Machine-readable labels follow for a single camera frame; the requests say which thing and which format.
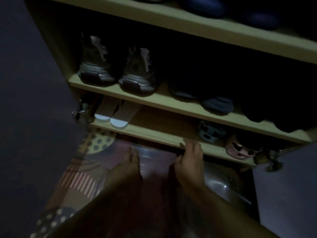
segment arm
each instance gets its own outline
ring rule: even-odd
[[[185,140],[184,156],[175,161],[175,174],[184,191],[191,197],[220,237],[276,238],[274,233],[233,207],[212,192],[204,181],[203,151],[198,142]]]
[[[137,149],[131,154],[130,147],[125,154],[125,161],[107,174],[103,191],[59,226],[49,238],[106,237],[141,186],[139,154]]]

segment cabinet door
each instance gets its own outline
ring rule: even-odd
[[[28,237],[84,129],[23,0],[1,0],[0,80],[0,232]]]
[[[260,222],[281,238],[316,237],[316,154],[314,143],[280,157],[279,171],[253,169]]]

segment shoe rack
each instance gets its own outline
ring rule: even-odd
[[[317,64],[316,42],[293,34],[285,34],[286,32],[266,31],[231,20],[197,16],[180,9],[173,1],[164,4],[148,4],[134,0],[25,0],[25,2],[77,100],[83,91],[90,91],[144,105],[123,130],[117,130],[109,123],[96,120],[92,121],[90,124],[92,126],[174,147],[180,147],[183,137],[196,139],[201,143],[205,154],[247,166],[255,166],[256,163],[253,159],[232,158],[226,153],[221,141],[211,144],[200,139],[196,135],[199,121],[201,119],[213,121],[287,140],[290,149],[317,140],[317,128],[286,133],[276,128],[271,121],[264,120],[260,123],[250,121],[239,107],[224,116],[209,112],[197,101],[175,98],[169,93],[165,81],[155,93],[140,95],[123,91],[119,84],[107,87],[88,85],[76,74],[81,57],[77,34],[81,25],[80,20],[91,15],[88,9],[314,64]],[[107,15],[99,21],[102,23],[101,28],[106,29]]]

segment white slide sandal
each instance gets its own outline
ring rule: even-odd
[[[102,102],[95,113],[96,120],[98,120],[99,122],[109,122],[117,105],[121,101],[122,99],[119,98],[114,98],[106,95],[103,96]]]
[[[142,104],[125,100],[119,110],[111,117],[110,124],[116,129],[124,129],[142,106]]]

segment gray sneaker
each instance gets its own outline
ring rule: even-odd
[[[130,47],[127,64],[119,84],[132,91],[152,93],[157,87],[156,72],[147,48]]]
[[[111,75],[112,64],[107,47],[97,36],[81,34],[82,59],[77,72],[83,82],[93,84],[111,84],[117,81]]]

